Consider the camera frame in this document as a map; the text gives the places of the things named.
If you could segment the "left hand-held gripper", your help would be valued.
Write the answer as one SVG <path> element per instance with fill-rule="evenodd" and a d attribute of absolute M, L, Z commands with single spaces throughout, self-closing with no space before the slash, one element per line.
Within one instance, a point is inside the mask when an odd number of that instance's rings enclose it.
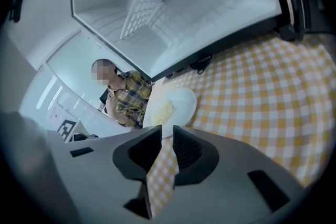
<path fill-rule="evenodd" d="M 65 143 L 98 138 L 97 135 L 90 134 L 80 121 L 64 120 L 57 132 Z"/>

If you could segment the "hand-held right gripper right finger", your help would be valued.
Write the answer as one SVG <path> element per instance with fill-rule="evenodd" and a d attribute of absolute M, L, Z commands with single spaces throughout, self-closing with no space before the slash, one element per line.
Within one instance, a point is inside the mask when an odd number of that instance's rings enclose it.
<path fill-rule="evenodd" d="M 179 173 L 155 223 L 281 223 L 306 189 L 253 146 L 196 129 L 173 129 Z"/>

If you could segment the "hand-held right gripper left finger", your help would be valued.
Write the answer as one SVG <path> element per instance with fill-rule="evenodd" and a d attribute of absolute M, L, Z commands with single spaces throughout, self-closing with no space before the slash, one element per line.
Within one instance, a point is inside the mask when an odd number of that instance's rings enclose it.
<path fill-rule="evenodd" d="M 146 176 L 161 150 L 161 127 L 49 145 L 79 223 L 151 223 Z"/>

